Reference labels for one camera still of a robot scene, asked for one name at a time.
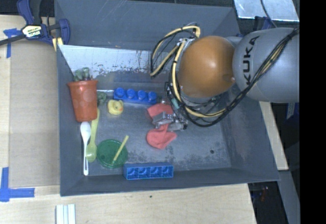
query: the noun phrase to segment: orange spherical cover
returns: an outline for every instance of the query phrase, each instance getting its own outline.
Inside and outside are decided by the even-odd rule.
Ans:
[[[183,53],[177,74],[182,91],[194,98],[213,97],[235,82],[232,71],[234,47],[219,36],[193,42]]]

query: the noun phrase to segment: blue lego brick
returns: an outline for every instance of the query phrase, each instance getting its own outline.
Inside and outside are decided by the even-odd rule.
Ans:
[[[137,104],[156,104],[157,94],[155,92],[146,93],[144,90],[116,88],[113,93],[115,100],[122,100]]]
[[[127,180],[172,178],[173,165],[168,162],[126,163],[123,166],[123,176]]]

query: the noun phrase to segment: white spoon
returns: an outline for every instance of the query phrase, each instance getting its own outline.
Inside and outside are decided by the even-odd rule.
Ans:
[[[82,122],[80,124],[80,133],[81,133],[83,141],[84,141],[83,170],[84,170],[84,175],[88,175],[88,161],[86,160],[86,146],[87,146],[88,140],[91,137],[91,125],[89,122]]]

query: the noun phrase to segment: red cloth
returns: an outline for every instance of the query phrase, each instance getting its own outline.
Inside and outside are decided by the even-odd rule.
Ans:
[[[167,114],[173,114],[173,110],[170,105],[158,103],[147,109],[151,118],[159,115],[162,112]],[[169,124],[163,124],[158,129],[151,129],[147,132],[146,140],[149,145],[164,149],[171,141],[173,141],[177,134],[174,132],[168,132]]]

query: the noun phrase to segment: green cup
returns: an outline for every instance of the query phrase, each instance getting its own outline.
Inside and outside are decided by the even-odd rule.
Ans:
[[[106,168],[118,168],[122,167],[128,158],[128,151],[126,147],[123,147],[117,160],[113,162],[116,156],[121,142],[117,140],[104,140],[97,146],[96,158],[98,162]]]

